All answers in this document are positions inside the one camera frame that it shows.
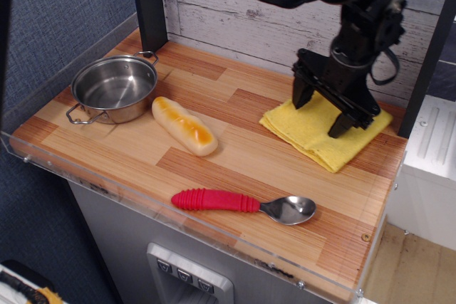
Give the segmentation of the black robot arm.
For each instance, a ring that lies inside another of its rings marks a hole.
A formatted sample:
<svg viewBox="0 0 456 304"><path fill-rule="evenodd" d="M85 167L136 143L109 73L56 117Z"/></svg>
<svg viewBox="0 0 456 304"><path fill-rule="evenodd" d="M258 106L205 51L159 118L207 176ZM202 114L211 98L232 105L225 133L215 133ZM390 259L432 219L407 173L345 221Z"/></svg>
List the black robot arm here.
<svg viewBox="0 0 456 304"><path fill-rule="evenodd" d="M302 48L294 64L292 102L299 109L320 93L340 110L328 131L338 138L352 127L367 129L380 107L367 87L373 65L385 54L394 68L399 62L390 47L400 41L406 0L321 0L341 6L341 28L329 56Z"/></svg>

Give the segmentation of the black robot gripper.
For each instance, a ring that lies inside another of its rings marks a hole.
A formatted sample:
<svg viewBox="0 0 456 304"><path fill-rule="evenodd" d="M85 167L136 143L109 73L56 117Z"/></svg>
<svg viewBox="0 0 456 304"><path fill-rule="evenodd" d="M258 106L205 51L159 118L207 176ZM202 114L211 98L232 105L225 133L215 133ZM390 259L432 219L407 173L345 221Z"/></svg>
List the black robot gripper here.
<svg viewBox="0 0 456 304"><path fill-rule="evenodd" d="M339 138L352 127L368 128L380 114L380 107L366 83L378 56L374 53L351 59L334 49L329 56L299 49L298 60L293 65L294 107L302 108L314 92L318 92L340 111L328 131L329 137Z"/></svg>

